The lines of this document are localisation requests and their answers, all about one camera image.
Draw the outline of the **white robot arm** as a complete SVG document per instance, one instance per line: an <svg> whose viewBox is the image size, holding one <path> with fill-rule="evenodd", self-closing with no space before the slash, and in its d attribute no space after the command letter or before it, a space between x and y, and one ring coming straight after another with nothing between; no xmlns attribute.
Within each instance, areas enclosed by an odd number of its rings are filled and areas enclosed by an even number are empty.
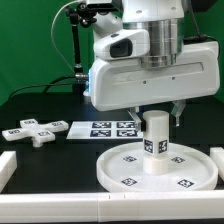
<svg viewBox="0 0 224 224"><path fill-rule="evenodd" d="M92 105L127 109L138 129L141 106L172 102L178 117L189 98L220 86L218 43L183 43L186 0L86 0L96 20L89 71Z"/></svg>

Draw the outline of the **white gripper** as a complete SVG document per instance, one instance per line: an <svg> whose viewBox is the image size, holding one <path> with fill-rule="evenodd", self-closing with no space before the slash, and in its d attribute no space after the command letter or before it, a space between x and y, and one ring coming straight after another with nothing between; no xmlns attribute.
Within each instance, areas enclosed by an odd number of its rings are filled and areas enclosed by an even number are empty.
<svg viewBox="0 0 224 224"><path fill-rule="evenodd" d="M100 111L129 108L138 131L144 128L137 106L173 101L171 114L179 126L186 106L183 99L213 95L219 87L215 41L186 45L172 66L145 69L138 58L110 62L98 59L90 70L93 106Z"/></svg>

